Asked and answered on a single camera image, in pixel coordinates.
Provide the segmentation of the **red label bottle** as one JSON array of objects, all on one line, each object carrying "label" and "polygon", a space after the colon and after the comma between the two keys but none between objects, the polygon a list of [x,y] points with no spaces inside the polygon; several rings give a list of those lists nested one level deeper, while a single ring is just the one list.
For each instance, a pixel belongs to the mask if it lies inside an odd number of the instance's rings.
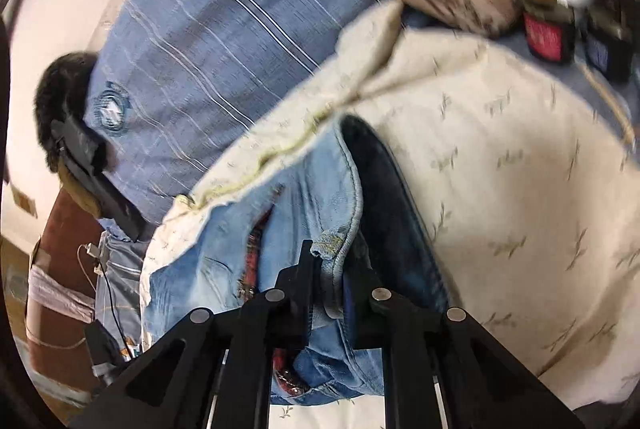
[{"label": "red label bottle", "polygon": [[575,15],[558,0],[523,0],[527,45],[533,56],[558,65],[575,53]]}]

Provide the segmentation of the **blue plaid duvet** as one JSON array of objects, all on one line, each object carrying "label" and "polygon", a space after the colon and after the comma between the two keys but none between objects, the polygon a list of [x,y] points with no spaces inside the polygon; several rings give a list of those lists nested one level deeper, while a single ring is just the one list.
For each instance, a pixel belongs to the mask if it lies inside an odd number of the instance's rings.
[{"label": "blue plaid duvet", "polygon": [[93,69],[85,115],[114,150],[114,186],[160,223],[380,1],[126,0]]}]

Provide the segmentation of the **blue denim jeans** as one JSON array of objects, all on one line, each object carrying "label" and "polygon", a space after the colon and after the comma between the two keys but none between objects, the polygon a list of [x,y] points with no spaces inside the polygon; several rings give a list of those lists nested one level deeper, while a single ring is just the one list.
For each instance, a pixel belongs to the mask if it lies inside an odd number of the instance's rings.
[{"label": "blue denim jeans", "polygon": [[335,119],[307,154],[244,197],[215,207],[174,262],[152,272],[142,315],[155,342],[186,314],[241,308],[294,270],[308,343],[273,357],[277,404],[322,405],[384,391],[382,354],[357,350],[344,317],[349,259],[414,305],[445,310],[449,293],[398,164],[362,119]]}]

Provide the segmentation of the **white power strip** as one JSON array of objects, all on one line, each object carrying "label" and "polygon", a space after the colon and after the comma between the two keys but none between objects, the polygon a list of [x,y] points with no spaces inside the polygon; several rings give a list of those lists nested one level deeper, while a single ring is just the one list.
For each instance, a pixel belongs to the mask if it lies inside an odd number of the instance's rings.
[{"label": "white power strip", "polygon": [[97,245],[91,243],[84,246],[87,255],[93,259],[93,272],[96,275],[104,276],[106,272],[106,256],[104,251]]}]

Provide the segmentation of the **blue label bottle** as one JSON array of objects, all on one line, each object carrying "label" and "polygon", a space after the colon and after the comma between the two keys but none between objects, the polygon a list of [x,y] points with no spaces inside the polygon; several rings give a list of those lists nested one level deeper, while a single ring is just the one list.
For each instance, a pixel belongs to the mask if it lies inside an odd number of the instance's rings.
[{"label": "blue label bottle", "polygon": [[611,83],[626,84],[630,78],[634,39],[626,13],[619,6],[588,8],[585,51],[588,64]]}]

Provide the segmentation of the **cream leaf-print quilt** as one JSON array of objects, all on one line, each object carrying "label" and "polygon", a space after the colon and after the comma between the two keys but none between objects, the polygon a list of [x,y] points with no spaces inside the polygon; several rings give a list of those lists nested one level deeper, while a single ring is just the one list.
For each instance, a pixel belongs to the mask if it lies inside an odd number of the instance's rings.
[{"label": "cream leaf-print quilt", "polygon": [[349,248],[430,308],[459,305],[571,409],[639,383],[639,166],[558,79],[503,46],[402,29],[396,2],[176,198],[140,281],[142,343],[242,305],[303,241],[322,263],[298,405],[383,392],[346,345]]}]

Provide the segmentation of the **grey-blue star bedsheet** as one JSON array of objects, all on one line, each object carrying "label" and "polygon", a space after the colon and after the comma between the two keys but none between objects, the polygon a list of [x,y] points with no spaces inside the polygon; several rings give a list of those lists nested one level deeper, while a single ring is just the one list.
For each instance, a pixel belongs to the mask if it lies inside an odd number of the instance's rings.
[{"label": "grey-blue star bedsheet", "polygon": [[106,272],[96,281],[96,319],[115,339],[125,360],[142,352],[140,277],[149,241],[132,241],[113,220],[104,227],[99,245]]}]

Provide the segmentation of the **dark red headboard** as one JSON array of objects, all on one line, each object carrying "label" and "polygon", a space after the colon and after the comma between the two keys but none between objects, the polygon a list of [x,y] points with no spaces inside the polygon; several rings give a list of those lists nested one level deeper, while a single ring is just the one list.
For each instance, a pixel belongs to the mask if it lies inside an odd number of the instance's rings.
[{"label": "dark red headboard", "polygon": [[98,221],[62,189],[29,263],[25,329],[32,367],[86,392],[98,381],[85,338],[94,316],[96,274],[84,246],[98,245],[101,233]]}]

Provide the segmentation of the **grey cloth on headboard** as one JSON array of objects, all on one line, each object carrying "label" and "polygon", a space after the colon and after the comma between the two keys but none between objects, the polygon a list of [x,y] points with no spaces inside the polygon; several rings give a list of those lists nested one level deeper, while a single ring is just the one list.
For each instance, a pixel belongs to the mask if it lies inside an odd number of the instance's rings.
[{"label": "grey cloth on headboard", "polygon": [[90,324],[94,321],[94,300],[85,293],[67,288],[34,265],[28,274],[28,299],[58,314]]}]

